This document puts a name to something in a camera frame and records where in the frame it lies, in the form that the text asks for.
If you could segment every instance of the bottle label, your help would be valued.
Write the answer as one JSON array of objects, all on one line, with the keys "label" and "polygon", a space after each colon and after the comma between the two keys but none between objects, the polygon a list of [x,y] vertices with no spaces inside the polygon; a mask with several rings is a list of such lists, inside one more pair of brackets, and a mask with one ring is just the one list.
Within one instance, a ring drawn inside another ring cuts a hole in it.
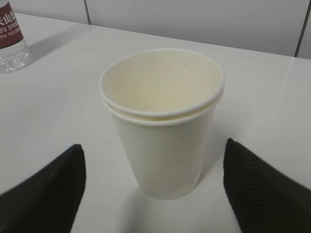
[{"label": "bottle label", "polygon": [[14,45],[23,38],[9,0],[0,0],[0,49]]}]

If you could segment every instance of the plastic bottle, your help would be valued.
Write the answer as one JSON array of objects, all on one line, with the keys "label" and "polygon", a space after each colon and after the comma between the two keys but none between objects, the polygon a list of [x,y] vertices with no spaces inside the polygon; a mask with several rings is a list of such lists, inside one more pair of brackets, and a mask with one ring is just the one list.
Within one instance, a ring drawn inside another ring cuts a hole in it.
[{"label": "plastic bottle", "polygon": [[0,73],[18,70],[30,63],[29,49],[9,0],[0,0]]}]

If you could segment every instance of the cup rim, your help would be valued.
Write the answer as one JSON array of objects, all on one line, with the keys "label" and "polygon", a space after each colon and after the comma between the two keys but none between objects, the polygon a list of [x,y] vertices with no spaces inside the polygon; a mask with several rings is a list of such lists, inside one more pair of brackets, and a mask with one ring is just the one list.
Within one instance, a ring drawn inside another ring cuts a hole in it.
[{"label": "cup rim", "polygon": [[196,119],[201,115],[213,111],[213,109],[215,109],[215,105],[210,105],[200,112],[182,118],[166,119],[166,120],[148,120],[148,118],[139,119],[139,118],[132,118],[130,115],[129,116],[123,115],[121,113],[118,113],[116,110],[112,109],[111,106],[109,106],[109,104],[106,103],[103,99],[102,102],[103,105],[108,109],[108,111],[115,117],[135,125],[148,126],[148,127],[167,127],[167,126],[180,125],[183,123],[187,123],[193,119]]},{"label": "cup rim", "polygon": [[[156,52],[156,51],[181,51],[181,52],[187,52],[187,53],[192,53],[201,57],[204,57],[205,59],[209,60],[210,62],[212,62],[217,69],[220,72],[220,76],[221,76],[221,83],[219,85],[219,89],[211,96],[209,96],[208,98],[204,99],[203,101],[191,106],[191,107],[187,107],[187,108],[181,108],[181,109],[177,109],[177,110],[167,110],[167,111],[142,111],[142,110],[134,110],[134,109],[130,109],[130,108],[126,108],[123,107],[119,104],[114,103],[113,101],[111,101],[103,92],[103,88],[102,88],[102,83],[104,80],[104,76],[105,74],[114,66],[116,66],[118,63],[125,61],[131,57],[137,56],[137,55],[141,55],[141,54],[145,54],[145,53],[150,53],[150,52]],[[213,101],[215,101],[223,92],[224,89],[224,85],[225,85],[225,75],[223,72],[223,69],[221,68],[221,66],[215,62],[214,60],[212,60],[210,57],[195,52],[195,51],[191,51],[191,50],[186,50],[186,49],[153,49],[153,50],[144,50],[144,51],[139,51],[136,53],[132,53],[130,55],[127,55],[121,59],[118,59],[116,62],[114,62],[113,64],[111,64],[108,68],[106,68],[102,73],[101,73],[101,77],[100,77],[100,81],[99,81],[99,92],[102,96],[102,98],[104,99],[104,101],[108,104],[111,105],[112,107],[118,109],[119,111],[129,114],[129,115],[133,115],[133,116],[138,116],[138,117],[146,117],[146,118],[168,118],[168,117],[175,117],[178,115],[185,115],[185,114],[190,114],[192,112],[196,112],[199,109],[202,109],[204,106],[207,106],[209,104],[211,104]]]}]

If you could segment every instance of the white table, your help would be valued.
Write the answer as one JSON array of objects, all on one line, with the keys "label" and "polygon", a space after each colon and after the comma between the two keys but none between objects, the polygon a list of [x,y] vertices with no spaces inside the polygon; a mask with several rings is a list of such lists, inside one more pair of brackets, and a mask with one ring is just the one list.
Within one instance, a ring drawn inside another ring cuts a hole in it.
[{"label": "white table", "polygon": [[[0,193],[81,143],[87,183],[73,233],[118,233],[127,224],[145,233],[237,233],[222,183],[228,137],[311,188],[311,60],[17,17],[37,61],[0,75]],[[138,192],[98,82],[100,73],[125,55],[172,47],[218,61],[226,85],[208,148],[214,166],[204,165],[190,194],[160,201]],[[135,204],[143,207],[135,210]],[[126,222],[123,216],[138,219]]]}]

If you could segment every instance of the stacked paper cup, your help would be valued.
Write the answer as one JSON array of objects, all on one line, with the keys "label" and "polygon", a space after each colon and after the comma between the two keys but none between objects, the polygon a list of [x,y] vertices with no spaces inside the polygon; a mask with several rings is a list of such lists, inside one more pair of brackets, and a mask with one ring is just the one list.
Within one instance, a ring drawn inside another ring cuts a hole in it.
[{"label": "stacked paper cup", "polygon": [[103,104],[146,194],[175,199],[195,188],[223,88],[220,66],[187,50],[140,52],[102,74]]}]

